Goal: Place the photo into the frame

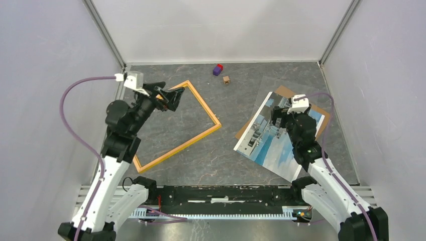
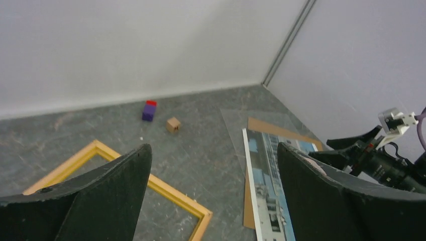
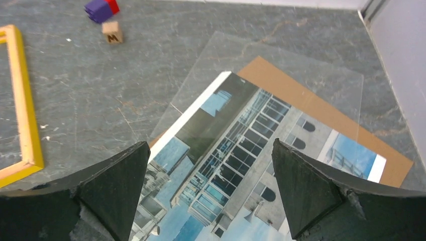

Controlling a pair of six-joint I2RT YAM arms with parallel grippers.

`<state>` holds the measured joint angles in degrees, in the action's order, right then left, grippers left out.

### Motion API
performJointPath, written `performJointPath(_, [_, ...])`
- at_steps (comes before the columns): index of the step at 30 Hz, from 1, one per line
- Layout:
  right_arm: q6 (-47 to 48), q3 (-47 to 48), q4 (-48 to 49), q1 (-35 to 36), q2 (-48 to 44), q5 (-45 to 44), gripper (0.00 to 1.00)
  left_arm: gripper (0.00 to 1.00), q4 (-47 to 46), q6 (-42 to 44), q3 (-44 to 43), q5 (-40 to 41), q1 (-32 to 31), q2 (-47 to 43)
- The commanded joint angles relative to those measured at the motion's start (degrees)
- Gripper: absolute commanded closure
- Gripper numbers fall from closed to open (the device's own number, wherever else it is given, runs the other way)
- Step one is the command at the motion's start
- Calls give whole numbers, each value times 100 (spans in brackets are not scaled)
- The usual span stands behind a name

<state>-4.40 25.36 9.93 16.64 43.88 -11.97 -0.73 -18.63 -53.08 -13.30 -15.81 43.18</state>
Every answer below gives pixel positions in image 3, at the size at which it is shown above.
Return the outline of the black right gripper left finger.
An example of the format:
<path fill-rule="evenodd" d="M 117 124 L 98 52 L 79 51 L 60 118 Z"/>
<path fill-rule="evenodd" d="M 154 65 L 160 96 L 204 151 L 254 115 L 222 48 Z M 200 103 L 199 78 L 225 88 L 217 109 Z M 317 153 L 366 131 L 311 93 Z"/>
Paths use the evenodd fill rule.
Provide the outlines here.
<path fill-rule="evenodd" d="M 147 142 L 78 172 L 1 193 L 1 240 L 128 240 L 150 157 Z"/>

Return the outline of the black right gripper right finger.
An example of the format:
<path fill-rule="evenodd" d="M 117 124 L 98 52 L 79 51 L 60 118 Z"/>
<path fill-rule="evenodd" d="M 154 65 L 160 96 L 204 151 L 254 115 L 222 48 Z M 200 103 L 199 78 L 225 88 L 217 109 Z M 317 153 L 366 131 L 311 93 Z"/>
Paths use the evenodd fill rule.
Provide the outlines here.
<path fill-rule="evenodd" d="M 276 139 L 272 161 L 294 240 L 425 240 L 425 193 L 374 183 Z"/>

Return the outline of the building and sky photo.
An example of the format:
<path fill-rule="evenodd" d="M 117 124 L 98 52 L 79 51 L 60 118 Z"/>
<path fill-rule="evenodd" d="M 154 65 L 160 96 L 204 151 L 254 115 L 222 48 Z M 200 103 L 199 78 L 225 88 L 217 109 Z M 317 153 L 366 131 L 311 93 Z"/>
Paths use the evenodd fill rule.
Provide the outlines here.
<path fill-rule="evenodd" d="M 379 182 L 386 159 L 236 74 L 222 72 L 154 144 L 168 182 L 138 205 L 130 240 L 291 240 L 275 139 Z"/>

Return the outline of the clear acrylic sheet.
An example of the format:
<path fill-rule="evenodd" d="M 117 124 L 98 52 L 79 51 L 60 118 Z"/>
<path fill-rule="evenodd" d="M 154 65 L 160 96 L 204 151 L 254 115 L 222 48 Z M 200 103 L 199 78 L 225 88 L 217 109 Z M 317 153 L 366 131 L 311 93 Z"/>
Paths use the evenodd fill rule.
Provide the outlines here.
<path fill-rule="evenodd" d="M 360 142 L 362 74 L 216 32 L 156 126 L 151 160 L 177 133 L 179 118 L 200 106 L 231 73 L 277 96 L 333 132 Z"/>

